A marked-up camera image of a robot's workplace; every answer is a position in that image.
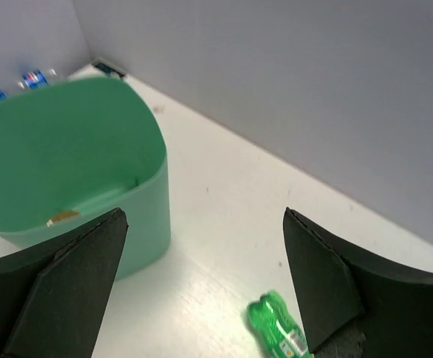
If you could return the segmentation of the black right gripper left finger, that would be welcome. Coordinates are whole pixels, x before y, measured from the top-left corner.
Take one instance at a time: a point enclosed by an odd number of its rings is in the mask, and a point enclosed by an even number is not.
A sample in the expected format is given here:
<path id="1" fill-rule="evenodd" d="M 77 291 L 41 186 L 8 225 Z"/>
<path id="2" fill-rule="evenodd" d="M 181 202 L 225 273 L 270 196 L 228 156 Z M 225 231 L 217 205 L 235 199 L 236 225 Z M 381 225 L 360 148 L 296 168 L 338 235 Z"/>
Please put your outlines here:
<path id="1" fill-rule="evenodd" d="M 0 257 L 0 357 L 91 357 L 127 231 L 116 208 Z"/>

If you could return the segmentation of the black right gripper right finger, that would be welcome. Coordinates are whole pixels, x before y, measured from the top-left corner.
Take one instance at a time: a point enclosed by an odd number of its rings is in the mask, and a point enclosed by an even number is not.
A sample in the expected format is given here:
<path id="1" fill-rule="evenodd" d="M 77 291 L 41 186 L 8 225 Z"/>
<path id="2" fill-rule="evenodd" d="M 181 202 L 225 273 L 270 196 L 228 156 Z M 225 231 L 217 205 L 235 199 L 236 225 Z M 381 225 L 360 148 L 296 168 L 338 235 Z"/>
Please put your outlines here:
<path id="1" fill-rule="evenodd" d="M 433 272 L 374 254 L 292 209 L 283 231 L 315 357 L 433 357 Z"/>

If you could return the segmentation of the green plastic bottle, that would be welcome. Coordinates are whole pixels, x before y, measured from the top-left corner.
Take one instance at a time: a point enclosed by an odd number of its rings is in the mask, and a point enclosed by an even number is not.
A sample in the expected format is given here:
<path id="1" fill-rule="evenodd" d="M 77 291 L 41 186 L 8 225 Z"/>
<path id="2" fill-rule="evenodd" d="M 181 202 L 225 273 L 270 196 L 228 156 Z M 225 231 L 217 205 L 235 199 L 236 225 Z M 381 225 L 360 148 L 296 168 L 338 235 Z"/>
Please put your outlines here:
<path id="1" fill-rule="evenodd" d="M 251 331 L 269 357 L 313 357 L 302 329 L 277 291 L 270 290 L 249 303 L 246 316 Z"/>

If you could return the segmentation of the clear bottle blue label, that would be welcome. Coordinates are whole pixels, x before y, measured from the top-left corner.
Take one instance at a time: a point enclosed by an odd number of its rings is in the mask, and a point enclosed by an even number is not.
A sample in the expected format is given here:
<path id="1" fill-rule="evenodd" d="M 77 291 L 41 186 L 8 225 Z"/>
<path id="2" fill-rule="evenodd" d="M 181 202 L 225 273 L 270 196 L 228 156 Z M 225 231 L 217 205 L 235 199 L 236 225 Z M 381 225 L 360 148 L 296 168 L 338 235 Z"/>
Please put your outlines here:
<path id="1" fill-rule="evenodd" d="M 5 88 L 0 88 L 0 101 L 30 90 L 51 86 L 61 79 L 60 74 L 54 69 L 35 69 L 30 72 L 24 72 L 16 83 Z"/>

